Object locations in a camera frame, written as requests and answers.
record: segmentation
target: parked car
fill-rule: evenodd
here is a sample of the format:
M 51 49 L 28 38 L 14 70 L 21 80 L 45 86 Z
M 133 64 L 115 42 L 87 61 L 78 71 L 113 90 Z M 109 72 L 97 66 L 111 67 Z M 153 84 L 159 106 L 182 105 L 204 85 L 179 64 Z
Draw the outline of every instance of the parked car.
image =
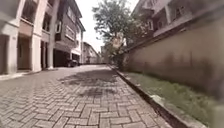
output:
M 76 67 L 79 66 L 79 62 L 77 60 L 68 59 L 68 67 Z

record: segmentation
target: building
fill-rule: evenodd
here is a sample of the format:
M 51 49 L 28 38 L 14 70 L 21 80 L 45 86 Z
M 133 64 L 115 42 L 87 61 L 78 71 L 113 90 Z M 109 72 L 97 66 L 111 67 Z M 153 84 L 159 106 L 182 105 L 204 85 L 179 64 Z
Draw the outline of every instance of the building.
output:
M 80 61 L 81 17 L 75 0 L 1 0 L 0 75 Z
M 83 43 L 83 64 L 98 64 L 100 63 L 100 55 L 94 50 L 94 48 L 84 42 Z
M 68 60 L 81 63 L 82 38 L 85 28 L 75 0 L 61 0 L 57 14 L 54 66 L 67 66 Z
M 222 6 L 220 3 L 222 0 L 139 0 L 132 15 L 146 18 L 157 37 L 173 29 L 183 31 L 188 23 Z
M 0 74 L 53 67 L 59 0 L 2 0 Z

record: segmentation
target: grass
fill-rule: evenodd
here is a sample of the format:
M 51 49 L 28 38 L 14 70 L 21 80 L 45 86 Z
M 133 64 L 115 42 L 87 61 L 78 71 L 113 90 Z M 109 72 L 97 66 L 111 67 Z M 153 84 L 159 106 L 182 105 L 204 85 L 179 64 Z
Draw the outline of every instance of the grass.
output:
M 151 76 L 138 73 L 125 73 L 134 83 L 140 84 L 140 88 L 150 95 L 159 95 L 187 114 L 211 126 L 212 109 L 216 101 L 190 87 L 160 80 Z

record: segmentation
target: sky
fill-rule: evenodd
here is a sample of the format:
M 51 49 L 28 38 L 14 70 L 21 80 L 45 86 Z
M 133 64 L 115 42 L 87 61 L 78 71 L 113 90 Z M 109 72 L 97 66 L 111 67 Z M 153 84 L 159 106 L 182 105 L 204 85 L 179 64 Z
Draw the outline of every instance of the sky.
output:
M 101 51 L 100 47 L 103 46 L 104 43 L 102 40 L 96 39 L 96 37 L 100 36 L 94 30 L 95 21 L 93 19 L 92 8 L 97 7 L 98 3 L 101 1 L 102 0 L 76 0 L 82 13 L 81 21 L 86 29 L 83 40 L 92 45 L 97 52 Z M 128 7 L 133 10 L 137 2 L 138 0 L 128 0 Z

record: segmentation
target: road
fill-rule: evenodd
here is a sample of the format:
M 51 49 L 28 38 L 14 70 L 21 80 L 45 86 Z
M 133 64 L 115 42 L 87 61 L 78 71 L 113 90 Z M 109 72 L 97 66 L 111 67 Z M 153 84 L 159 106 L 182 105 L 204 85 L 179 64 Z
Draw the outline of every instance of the road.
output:
M 5 128 L 171 128 L 106 66 L 2 81 L 0 116 Z

